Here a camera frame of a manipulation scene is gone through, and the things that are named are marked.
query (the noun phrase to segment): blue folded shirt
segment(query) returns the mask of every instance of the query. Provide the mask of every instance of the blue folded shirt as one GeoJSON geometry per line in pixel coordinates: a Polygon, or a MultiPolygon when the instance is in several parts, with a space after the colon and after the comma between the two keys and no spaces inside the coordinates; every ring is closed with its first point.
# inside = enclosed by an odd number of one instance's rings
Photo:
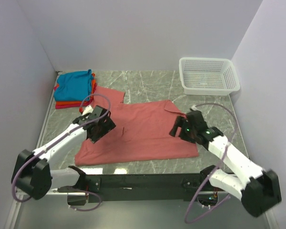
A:
{"type": "Polygon", "coordinates": [[[92,71],[80,71],[60,75],[57,79],[59,87],[54,92],[56,101],[82,101],[91,94],[92,71]]]}

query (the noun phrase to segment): robotic arm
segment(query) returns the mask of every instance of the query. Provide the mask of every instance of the robotic arm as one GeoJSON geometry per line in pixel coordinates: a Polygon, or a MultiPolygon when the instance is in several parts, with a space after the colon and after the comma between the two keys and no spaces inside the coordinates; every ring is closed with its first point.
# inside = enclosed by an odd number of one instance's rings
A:
{"type": "MultiPolygon", "coordinates": [[[[55,165],[74,145],[81,144],[85,139],[96,142],[113,128],[115,128],[115,124],[110,118],[110,112],[99,106],[96,106],[94,109],[90,106],[86,107],[82,116],[76,118],[63,133],[48,144],[35,149],[33,152],[23,150],[18,155],[12,182],[16,179],[16,187],[34,199],[40,199],[50,189],[54,188],[73,187],[84,190],[90,184],[90,181],[93,180],[93,185],[89,186],[90,190],[92,192],[99,192],[103,186],[105,199],[111,200],[111,196],[108,193],[106,195],[105,188],[109,187],[112,189],[117,186],[117,189],[114,190],[116,196],[118,195],[117,192],[123,192],[122,195],[124,195],[124,193],[127,192],[128,194],[132,190],[132,197],[129,196],[128,198],[130,198],[129,200],[133,200],[136,199],[135,194],[140,187],[143,187],[146,193],[146,188],[153,188],[155,185],[158,185],[157,177],[162,176],[162,185],[165,185],[163,188],[165,190],[170,189],[172,193],[174,191],[176,194],[167,194],[165,197],[163,194],[158,195],[152,192],[150,197],[148,197],[149,199],[183,198],[187,200],[189,196],[193,196],[193,190],[190,189],[189,184],[195,182],[189,181],[198,177],[198,179],[195,179],[198,180],[196,186],[199,185],[203,173],[178,175],[103,175],[103,177],[98,176],[88,179],[87,175],[77,167],[71,166],[62,170],[50,170],[50,167],[55,165]],[[97,122],[82,125],[102,116],[103,118],[97,122]],[[55,145],[65,135],[68,136],[55,145]],[[36,157],[40,152],[46,153],[36,157]],[[29,160],[32,161],[27,166],[24,166],[29,160]],[[163,176],[172,177],[165,184],[163,176]]],[[[229,144],[228,139],[216,127],[209,128],[200,111],[191,110],[191,112],[186,114],[186,117],[178,116],[169,134],[175,136],[178,128],[181,128],[179,137],[182,140],[203,145],[218,158],[223,158],[226,145],[229,144]]],[[[232,144],[228,147],[223,162],[234,174],[227,174],[223,170],[218,169],[209,177],[209,186],[220,188],[238,198],[249,214],[258,217],[281,202],[280,187],[275,172],[272,170],[265,171],[245,157],[232,144]]],[[[209,176],[209,172],[214,167],[211,166],[204,169],[204,175],[209,176]]]]}

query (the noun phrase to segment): stack of folded clothes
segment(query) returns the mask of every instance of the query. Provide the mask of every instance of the stack of folded clothes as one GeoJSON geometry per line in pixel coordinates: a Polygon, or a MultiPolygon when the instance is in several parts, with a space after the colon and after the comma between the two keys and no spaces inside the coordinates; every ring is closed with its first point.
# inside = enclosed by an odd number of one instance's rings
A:
{"type": "MultiPolygon", "coordinates": [[[[55,108],[79,107],[88,95],[94,93],[95,89],[95,74],[90,69],[60,75],[54,87],[55,108]]],[[[93,96],[87,99],[83,106],[89,105],[92,100],[93,96]]]]}

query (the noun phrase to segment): white basket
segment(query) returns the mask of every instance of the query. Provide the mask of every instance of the white basket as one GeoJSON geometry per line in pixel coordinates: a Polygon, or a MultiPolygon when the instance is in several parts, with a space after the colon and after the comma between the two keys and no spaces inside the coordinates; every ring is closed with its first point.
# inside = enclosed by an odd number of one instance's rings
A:
{"type": "Polygon", "coordinates": [[[216,58],[181,58],[179,72],[185,94],[228,95],[240,89],[232,62],[216,58]]]}

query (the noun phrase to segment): white wall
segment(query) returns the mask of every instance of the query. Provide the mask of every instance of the white wall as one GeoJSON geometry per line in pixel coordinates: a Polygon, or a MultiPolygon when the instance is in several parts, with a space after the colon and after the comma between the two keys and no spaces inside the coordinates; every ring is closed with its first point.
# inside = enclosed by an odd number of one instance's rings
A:
{"type": "Polygon", "coordinates": [[[17,154],[34,149],[55,71],[15,0],[0,0],[0,229],[12,203],[17,154]]]}
{"type": "Polygon", "coordinates": [[[262,0],[18,0],[56,70],[231,59],[262,0]]]}
{"type": "Polygon", "coordinates": [[[278,173],[286,229],[286,0],[264,0],[232,61],[241,81],[233,96],[249,155],[278,173]]]}

